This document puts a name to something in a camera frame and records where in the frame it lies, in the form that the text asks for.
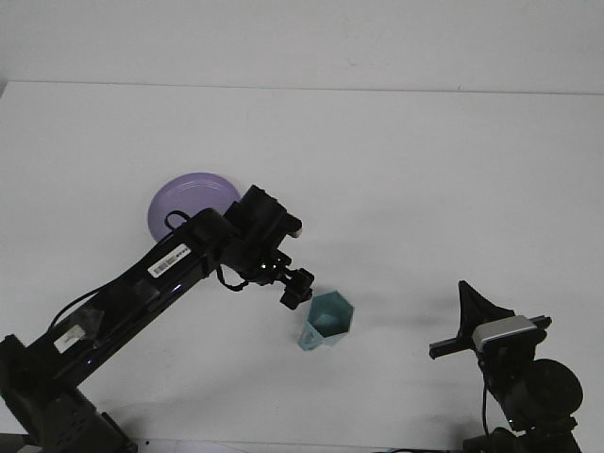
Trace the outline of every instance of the purple plate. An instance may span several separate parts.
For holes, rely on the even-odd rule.
[[[182,210],[193,217],[200,210],[214,208],[224,214],[233,201],[240,199],[237,189],[221,176],[213,173],[189,173],[179,176],[159,189],[153,197],[147,213],[149,231],[153,239],[159,242],[170,232],[163,223],[169,212]],[[170,217],[170,224],[174,227],[183,222],[177,215]]]

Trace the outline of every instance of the black cable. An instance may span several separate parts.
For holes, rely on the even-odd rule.
[[[171,231],[174,231],[174,230],[176,229],[176,227],[175,227],[175,226],[172,226],[172,225],[170,224],[170,220],[169,220],[169,219],[170,219],[170,216],[171,216],[171,215],[177,215],[177,216],[179,216],[179,217],[182,217],[182,218],[185,220],[185,222],[189,222],[189,221],[191,220],[191,216],[190,216],[188,213],[183,212],[182,210],[172,210],[172,211],[168,212],[168,214],[167,214],[167,215],[165,216],[165,218],[163,219],[163,223],[164,223],[164,224],[165,224],[165,225],[168,227],[168,229],[170,229]]]
[[[88,291],[87,293],[81,295],[79,298],[77,298],[76,300],[70,302],[69,304],[67,304],[65,307],[63,307],[61,309],[61,311],[59,311],[59,313],[57,313],[57,316],[55,316],[55,318],[52,320],[52,322],[50,323],[50,326],[48,327],[47,331],[50,331],[58,322],[58,320],[60,319],[60,317],[63,315],[63,313],[65,313],[68,309],[70,309],[71,307],[73,307],[74,305],[78,304],[79,302],[81,302],[82,300],[95,295],[99,292],[101,292],[102,290],[104,290],[105,288],[107,288],[110,283],[113,283],[112,281],[110,281],[109,283],[105,283],[103,286],[99,286],[98,288],[92,290],[92,291]]]
[[[487,379],[484,379],[484,385],[482,387],[482,428],[484,429],[484,435],[487,443],[491,448],[491,453],[495,453],[495,446],[493,445],[493,439],[491,439],[491,433],[487,425]]]
[[[249,285],[249,281],[247,281],[247,280],[244,280],[239,285],[229,285],[228,283],[226,283],[225,274],[223,273],[223,268],[220,265],[218,265],[218,267],[216,268],[216,276],[218,276],[218,281],[220,281],[224,287],[229,288],[231,291],[234,291],[234,292],[239,292],[243,288],[245,288],[247,285]]]

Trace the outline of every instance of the white sticker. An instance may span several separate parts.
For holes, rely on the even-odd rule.
[[[55,348],[62,354],[85,336],[84,329],[79,325],[75,325],[55,341]]]
[[[190,253],[191,249],[182,243],[168,255],[152,265],[149,269],[147,269],[147,271],[153,278],[157,278]]]

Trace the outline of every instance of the hexagonal cup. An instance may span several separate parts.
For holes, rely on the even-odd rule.
[[[310,302],[309,316],[298,345],[310,351],[321,344],[333,346],[338,343],[350,331],[354,310],[337,291],[317,295]]]

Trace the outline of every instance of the white tabletop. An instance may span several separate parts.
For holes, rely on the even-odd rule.
[[[603,452],[604,97],[10,83],[0,99],[0,332],[35,340],[152,245],[149,202],[193,171],[302,219],[284,249],[356,307],[335,346],[307,307],[210,278],[82,386],[139,438],[459,447],[481,433],[457,282],[550,315],[538,357],[579,376],[576,437]],[[489,406],[490,425],[505,420]],[[21,431],[8,410],[0,430]]]

